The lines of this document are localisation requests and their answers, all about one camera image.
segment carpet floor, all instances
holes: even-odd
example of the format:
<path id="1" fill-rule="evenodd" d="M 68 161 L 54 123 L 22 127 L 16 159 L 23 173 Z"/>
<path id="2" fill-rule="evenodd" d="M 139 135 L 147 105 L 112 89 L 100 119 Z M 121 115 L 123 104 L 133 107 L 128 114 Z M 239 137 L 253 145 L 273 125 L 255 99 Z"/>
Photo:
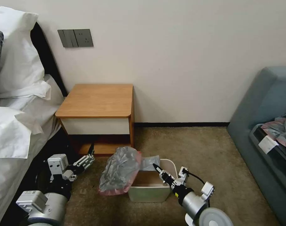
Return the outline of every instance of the carpet floor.
<path id="1" fill-rule="evenodd" d="M 254 178 L 224 127 L 137 128 L 136 149 L 143 157 L 159 155 L 177 170 L 190 172 L 215 186 L 211 207 L 223 210 L 237 225 L 279 225 Z M 99 178 L 107 158 L 94 164 L 73 183 L 65 226 L 186 225 L 185 211 L 170 195 L 162 203 L 133 203 L 128 195 L 101 196 Z M 190 177 L 187 186 L 200 191 Z"/>

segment power outlet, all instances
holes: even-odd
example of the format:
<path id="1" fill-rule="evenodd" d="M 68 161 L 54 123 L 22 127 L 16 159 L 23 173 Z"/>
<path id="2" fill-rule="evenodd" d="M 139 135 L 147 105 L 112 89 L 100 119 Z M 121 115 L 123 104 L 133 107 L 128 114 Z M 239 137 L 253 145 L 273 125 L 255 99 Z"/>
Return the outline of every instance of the power outlet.
<path id="1" fill-rule="evenodd" d="M 93 47 L 93 40 L 89 29 L 75 29 L 75 37 L 78 47 Z"/>

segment white pillow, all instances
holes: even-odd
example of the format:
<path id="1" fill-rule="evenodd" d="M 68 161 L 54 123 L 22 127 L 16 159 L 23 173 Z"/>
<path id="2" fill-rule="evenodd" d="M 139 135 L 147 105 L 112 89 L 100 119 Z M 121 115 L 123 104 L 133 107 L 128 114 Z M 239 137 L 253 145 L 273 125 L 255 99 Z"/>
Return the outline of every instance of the white pillow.
<path id="1" fill-rule="evenodd" d="M 0 31 L 4 33 L 0 59 L 0 98 L 21 97 L 35 94 L 44 97 L 48 84 L 37 92 L 37 84 L 44 83 L 44 68 L 37 50 L 32 44 L 30 31 L 38 14 L 26 13 L 8 7 L 0 7 Z"/>
<path id="2" fill-rule="evenodd" d="M 0 107 L 0 158 L 23 158 L 29 154 L 31 135 L 42 134 L 39 123 L 30 115 Z"/>

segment nightstand shelf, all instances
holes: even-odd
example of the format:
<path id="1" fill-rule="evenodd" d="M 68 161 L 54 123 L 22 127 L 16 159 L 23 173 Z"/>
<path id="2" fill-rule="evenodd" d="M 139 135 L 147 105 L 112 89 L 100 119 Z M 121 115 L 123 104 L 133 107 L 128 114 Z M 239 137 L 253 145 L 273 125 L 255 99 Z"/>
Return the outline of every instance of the nightstand shelf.
<path id="1" fill-rule="evenodd" d="M 132 84 L 76 84 L 56 117 L 77 143 L 79 154 L 94 144 L 96 155 L 134 147 Z"/>

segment white drawer front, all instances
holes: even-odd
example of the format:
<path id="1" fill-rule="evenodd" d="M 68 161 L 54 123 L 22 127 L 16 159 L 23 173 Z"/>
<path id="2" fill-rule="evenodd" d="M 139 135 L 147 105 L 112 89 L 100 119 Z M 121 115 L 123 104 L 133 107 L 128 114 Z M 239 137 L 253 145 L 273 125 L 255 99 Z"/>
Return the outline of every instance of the white drawer front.
<path id="1" fill-rule="evenodd" d="M 68 134 L 129 134 L 128 118 L 61 119 Z"/>

